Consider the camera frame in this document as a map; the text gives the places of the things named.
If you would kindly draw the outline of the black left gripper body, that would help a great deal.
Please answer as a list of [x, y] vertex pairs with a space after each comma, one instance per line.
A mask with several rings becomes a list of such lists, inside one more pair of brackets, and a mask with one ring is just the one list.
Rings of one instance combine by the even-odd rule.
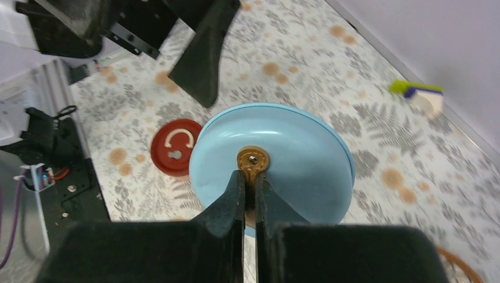
[[45, 55], [91, 58], [110, 39], [126, 50], [153, 58], [185, 1], [16, 1], [34, 33], [36, 50]]

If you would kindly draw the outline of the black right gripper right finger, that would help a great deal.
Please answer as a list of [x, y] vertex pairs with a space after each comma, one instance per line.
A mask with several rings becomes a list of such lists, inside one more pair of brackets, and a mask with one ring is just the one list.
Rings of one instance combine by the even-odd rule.
[[307, 222], [273, 188], [255, 180], [258, 282], [447, 282], [438, 252], [409, 226]]

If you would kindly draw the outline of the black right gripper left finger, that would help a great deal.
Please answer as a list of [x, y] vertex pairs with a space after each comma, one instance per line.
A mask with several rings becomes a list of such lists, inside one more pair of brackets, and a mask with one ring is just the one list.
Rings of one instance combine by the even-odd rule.
[[37, 282], [242, 282], [245, 176], [190, 221], [74, 225]]

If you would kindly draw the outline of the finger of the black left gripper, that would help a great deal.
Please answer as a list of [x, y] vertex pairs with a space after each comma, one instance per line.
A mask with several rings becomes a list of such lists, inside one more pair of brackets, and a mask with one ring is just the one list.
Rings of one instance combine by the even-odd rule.
[[195, 35], [169, 78], [204, 108], [218, 97], [219, 61], [225, 36], [241, 6], [240, 1], [168, 1], [168, 7]]

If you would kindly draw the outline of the red round lid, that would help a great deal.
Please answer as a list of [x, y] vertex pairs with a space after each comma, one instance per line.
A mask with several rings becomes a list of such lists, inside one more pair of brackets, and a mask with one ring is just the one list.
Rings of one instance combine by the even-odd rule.
[[189, 162], [202, 126], [189, 119], [176, 119], [154, 135], [150, 155], [154, 165], [175, 178], [189, 176]]

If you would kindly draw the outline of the light blue round lid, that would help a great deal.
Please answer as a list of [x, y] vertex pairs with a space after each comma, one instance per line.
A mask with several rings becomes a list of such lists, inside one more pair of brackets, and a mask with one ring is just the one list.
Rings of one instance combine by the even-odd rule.
[[351, 203], [356, 167], [340, 135], [306, 111], [246, 103], [211, 118], [190, 157], [192, 188], [203, 206], [225, 191], [245, 146], [264, 149], [267, 175], [280, 197], [311, 223], [337, 224]]

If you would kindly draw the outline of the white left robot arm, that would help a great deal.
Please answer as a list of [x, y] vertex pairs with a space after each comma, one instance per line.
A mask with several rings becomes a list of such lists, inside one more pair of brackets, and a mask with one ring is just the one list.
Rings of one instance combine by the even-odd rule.
[[110, 39], [158, 58], [178, 21], [194, 36], [169, 78], [201, 106], [214, 105], [224, 39], [241, 3], [206, 1], [2, 1], [1, 41], [45, 55], [92, 58]]

